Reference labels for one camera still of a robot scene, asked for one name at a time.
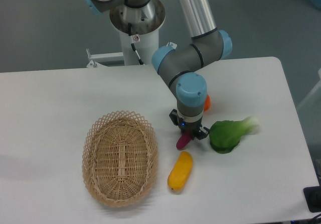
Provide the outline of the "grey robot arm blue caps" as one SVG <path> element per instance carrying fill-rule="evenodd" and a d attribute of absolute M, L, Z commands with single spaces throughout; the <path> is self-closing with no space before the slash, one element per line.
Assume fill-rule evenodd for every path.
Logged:
<path fill-rule="evenodd" d="M 125 65 L 151 64 L 177 100 L 170 118 L 182 133 L 204 139 L 202 125 L 207 84 L 197 71 L 229 55 L 232 41 L 218 30 L 208 0 L 179 0 L 191 44 L 178 49 L 173 43 L 160 47 L 158 32 L 166 13 L 159 0 L 85 0 L 94 14 L 109 12 L 118 31 Z"/>

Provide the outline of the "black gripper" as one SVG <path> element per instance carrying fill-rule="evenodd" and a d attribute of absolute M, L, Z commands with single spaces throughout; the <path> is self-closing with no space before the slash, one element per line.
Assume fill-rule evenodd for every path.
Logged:
<path fill-rule="evenodd" d="M 206 138 L 210 132 L 209 128 L 202 127 L 202 117 L 196 122 L 189 123 L 178 116 L 178 112 L 176 109 L 173 109 L 170 112 L 169 117 L 172 123 L 180 129 L 181 134 L 188 132 L 192 137 L 192 140 L 194 140 L 195 138 L 198 140 L 202 140 Z"/>

